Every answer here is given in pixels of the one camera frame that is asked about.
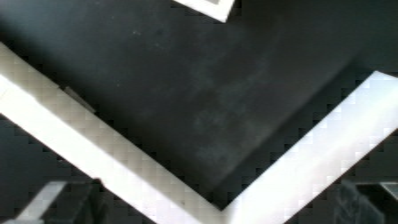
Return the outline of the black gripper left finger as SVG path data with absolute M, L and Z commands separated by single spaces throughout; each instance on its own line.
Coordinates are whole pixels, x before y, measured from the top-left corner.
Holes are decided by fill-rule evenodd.
M 12 224 L 106 224 L 104 188 L 101 181 L 51 181 Z

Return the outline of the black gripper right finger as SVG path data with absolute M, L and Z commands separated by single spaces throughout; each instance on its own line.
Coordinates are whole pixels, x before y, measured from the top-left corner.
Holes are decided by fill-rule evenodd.
M 334 224 L 398 224 L 398 182 L 341 182 Z

